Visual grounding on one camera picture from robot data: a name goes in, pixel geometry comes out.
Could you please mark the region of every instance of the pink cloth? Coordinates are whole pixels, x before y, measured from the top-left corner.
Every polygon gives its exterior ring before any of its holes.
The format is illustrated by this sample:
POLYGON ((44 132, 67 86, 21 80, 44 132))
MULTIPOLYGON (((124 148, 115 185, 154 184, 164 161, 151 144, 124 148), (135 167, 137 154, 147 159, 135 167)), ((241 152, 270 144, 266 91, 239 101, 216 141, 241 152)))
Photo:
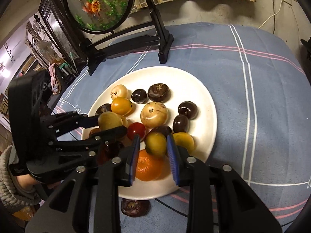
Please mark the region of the pink cloth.
POLYGON ((55 63, 49 66, 49 71, 51 75, 51 87, 53 95, 60 94, 62 87, 55 73, 55 63))

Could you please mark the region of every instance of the white plate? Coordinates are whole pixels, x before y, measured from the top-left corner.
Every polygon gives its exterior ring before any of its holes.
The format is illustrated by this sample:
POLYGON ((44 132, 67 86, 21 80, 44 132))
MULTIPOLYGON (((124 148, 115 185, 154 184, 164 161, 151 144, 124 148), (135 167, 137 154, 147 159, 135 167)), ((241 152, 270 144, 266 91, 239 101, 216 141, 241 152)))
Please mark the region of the white plate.
MULTIPOLYGON (((148 88, 156 83, 166 84, 171 91, 170 99, 164 103, 169 110, 167 125, 172 127, 175 116, 178 115, 178 105, 184 101, 194 102, 199 109, 198 116, 195 120, 190 121, 189 134, 194 138, 196 150, 193 156, 206 161, 214 145, 217 129, 217 115, 214 101, 206 87, 193 75, 173 67, 155 66, 137 70, 129 73, 116 82, 112 83, 95 101, 91 107, 88 116, 95 115, 98 107, 105 103, 111 103, 111 89, 119 84, 126 86, 131 94, 136 89, 148 88)), ((135 111, 127 116, 130 122, 141 122, 140 112, 144 104, 135 104, 135 111)), ((86 139, 90 133, 89 129, 83 129, 82 139, 86 139)), ((141 143, 141 150, 145 148, 145 143, 141 143)), ((145 200, 158 198, 167 195, 178 187, 173 181, 169 169, 169 162, 166 158, 166 170, 163 176, 154 181, 141 181, 135 179, 131 187, 119 187, 119 196, 133 200, 145 200)))

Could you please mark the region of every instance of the power cord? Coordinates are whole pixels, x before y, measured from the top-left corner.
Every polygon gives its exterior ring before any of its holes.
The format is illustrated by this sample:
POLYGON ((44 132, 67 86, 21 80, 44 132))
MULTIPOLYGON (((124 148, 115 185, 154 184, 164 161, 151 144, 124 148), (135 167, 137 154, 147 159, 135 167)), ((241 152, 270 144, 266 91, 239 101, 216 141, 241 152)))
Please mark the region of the power cord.
POLYGON ((293 11, 294 18, 295 18, 295 21, 296 21, 296 24, 297 24, 297 29, 298 29, 298 46, 300 46, 300 30, 299 30, 299 25, 298 25, 298 22, 297 22, 297 19, 296 19, 296 16, 295 16, 295 12, 294 12, 293 6, 291 6, 291 9, 293 11))
MULTIPOLYGON (((272 6, 273 6, 273 14, 275 14, 274 0, 272 0, 272 6)), ((275 16, 273 16, 273 35, 274 32, 275 32, 275 16)))
POLYGON ((282 2, 283 2, 283 0, 281 0, 281 4, 280 4, 279 11, 278 11, 277 13, 273 14, 272 16, 268 17, 267 20, 266 20, 258 29, 260 29, 262 26, 264 26, 264 24, 265 24, 270 18, 272 18, 272 17, 276 16, 277 14, 279 14, 279 12, 280 12, 280 10, 281 10, 282 2))

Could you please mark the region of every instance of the dark brown chestnut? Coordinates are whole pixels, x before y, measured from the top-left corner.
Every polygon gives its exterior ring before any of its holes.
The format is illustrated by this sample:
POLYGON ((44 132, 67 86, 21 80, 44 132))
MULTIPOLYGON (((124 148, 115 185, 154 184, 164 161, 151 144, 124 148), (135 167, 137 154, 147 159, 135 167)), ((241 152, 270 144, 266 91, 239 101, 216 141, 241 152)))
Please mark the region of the dark brown chestnut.
POLYGON ((89 134, 89 138, 90 138, 93 134, 95 134, 95 133, 97 133, 97 132, 100 132, 100 128, 91 129, 90 134, 89 134))
POLYGON ((169 96, 169 87, 163 83, 153 84, 148 89, 148 97, 153 102, 161 103, 169 96))
POLYGON ((118 156, 120 149, 122 148, 124 148, 124 144, 120 141, 116 141, 114 143, 105 145, 104 150, 106 151, 107 157, 112 159, 118 156))
POLYGON ((111 111, 111 104, 110 103, 105 103, 104 105, 100 106, 97 110, 95 115, 99 116, 100 114, 107 112, 107 111, 111 111))
POLYGON ((130 217, 140 217, 146 215, 150 210, 150 201, 128 200, 122 199, 121 211, 124 215, 130 217))
POLYGON ((144 103, 147 100, 147 93, 143 89, 136 89, 132 93, 132 101, 135 103, 144 103))
POLYGON ((150 132, 159 132, 162 133, 165 138, 172 133, 172 129, 167 125, 160 125, 158 127, 153 128, 150 132))
POLYGON ((97 157, 97 164, 101 166, 106 161, 114 157, 117 157, 120 152, 120 149, 124 148, 124 144, 121 143, 120 141, 116 141, 114 143, 110 143, 107 145, 102 143, 100 145, 100 148, 101 150, 99 150, 99 154, 97 157))
POLYGON ((193 102, 186 101, 179 104, 178 113, 188 117, 189 120, 193 120, 197 116, 198 108, 197 105, 195 105, 193 102))
POLYGON ((189 119, 184 115, 178 115, 175 117, 173 122, 173 131, 178 132, 187 132, 189 129, 189 119))

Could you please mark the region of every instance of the person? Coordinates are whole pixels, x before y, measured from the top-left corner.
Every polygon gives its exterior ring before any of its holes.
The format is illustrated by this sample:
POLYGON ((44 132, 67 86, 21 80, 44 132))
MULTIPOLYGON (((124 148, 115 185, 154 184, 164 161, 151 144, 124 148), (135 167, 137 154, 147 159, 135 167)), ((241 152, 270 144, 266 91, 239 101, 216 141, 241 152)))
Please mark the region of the person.
MULTIPOLYGON (((39 204, 41 197, 35 185, 38 184, 31 175, 13 176, 9 165, 18 160, 14 145, 8 146, 0 155, 0 232, 24 232, 15 222, 13 213, 26 206, 39 204)), ((48 185, 53 188, 60 182, 48 185)))
POLYGON ((18 160, 15 147, 10 145, 0 156, 0 198, 10 213, 26 206, 39 204, 41 198, 34 185, 38 182, 29 174, 13 176, 9 165, 18 160))

